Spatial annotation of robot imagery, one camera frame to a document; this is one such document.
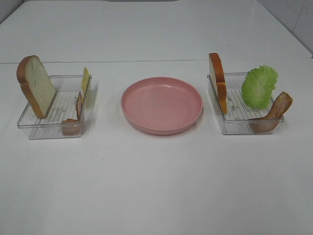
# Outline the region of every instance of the white table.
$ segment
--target white table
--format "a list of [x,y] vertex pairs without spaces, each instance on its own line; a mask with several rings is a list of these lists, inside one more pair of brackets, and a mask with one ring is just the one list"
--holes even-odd
[[[26,104],[17,65],[0,65],[0,234],[311,235],[312,61],[222,61],[225,72],[278,71],[274,95],[294,103],[275,134],[220,133],[205,61],[52,63],[54,75],[89,69],[94,120],[80,138],[30,141],[16,127]],[[191,129],[155,136],[127,123],[123,91],[151,76],[199,90],[204,112]]]
[[0,25],[0,63],[310,58],[256,0],[27,1]]

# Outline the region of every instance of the pink plate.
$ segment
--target pink plate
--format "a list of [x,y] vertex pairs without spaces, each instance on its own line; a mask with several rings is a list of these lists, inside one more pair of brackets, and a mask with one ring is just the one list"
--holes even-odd
[[190,84],[170,77],[151,77],[132,84],[121,106],[128,122],[144,132],[170,135],[191,127],[203,101]]

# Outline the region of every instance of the toy bread slice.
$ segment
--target toy bread slice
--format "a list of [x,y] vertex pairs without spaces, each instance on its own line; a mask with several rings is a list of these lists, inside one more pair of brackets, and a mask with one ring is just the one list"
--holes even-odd
[[223,114],[227,113],[226,84],[221,59],[218,53],[209,54],[210,78],[218,97]]
[[22,59],[16,77],[36,117],[46,117],[56,90],[40,59],[36,55]]

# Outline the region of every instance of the transparent box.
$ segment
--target transparent box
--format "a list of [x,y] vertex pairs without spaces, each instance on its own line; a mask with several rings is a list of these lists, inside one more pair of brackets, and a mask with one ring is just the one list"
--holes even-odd
[[210,75],[207,76],[209,80],[208,93],[220,130],[225,135],[274,133],[279,124],[283,122],[284,116],[281,119],[253,120],[253,118],[266,116],[274,100],[271,98],[269,107],[264,110],[255,110],[246,106],[241,95],[241,86],[246,75],[246,72],[224,73],[227,90],[227,114],[225,115],[222,113]]
[[82,105],[80,118],[75,123],[63,124],[68,118],[77,119],[76,101],[81,88],[83,75],[50,76],[50,81],[57,92],[45,118],[37,118],[29,103],[27,103],[17,127],[22,129],[30,140],[72,138],[81,136],[90,124],[94,106],[91,90],[92,76]]

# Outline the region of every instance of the plastic tray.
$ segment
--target plastic tray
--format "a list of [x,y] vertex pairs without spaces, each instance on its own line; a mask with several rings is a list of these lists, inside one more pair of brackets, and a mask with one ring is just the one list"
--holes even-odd
[[223,114],[217,95],[208,75],[208,92],[214,108],[215,115],[221,132],[225,135],[238,134],[271,134],[274,133],[279,124],[284,120],[253,120],[268,114],[274,100],[270,99],[270,105],[264,110],[254,110],[247,107],[241,96],[241,85],[247,73],[225,73],[225,83],[227,89],[227,114]]
[[67,118],[77,119],[76,100],[82,92],[82,75],[50,76],[57,90],[46,118],[37,118],[27,103],[17,126],[30,140],[79,137],[87,129],[93,110],[90,75],[88,88],[82,106],[81,116],[76,123],[62,124]]

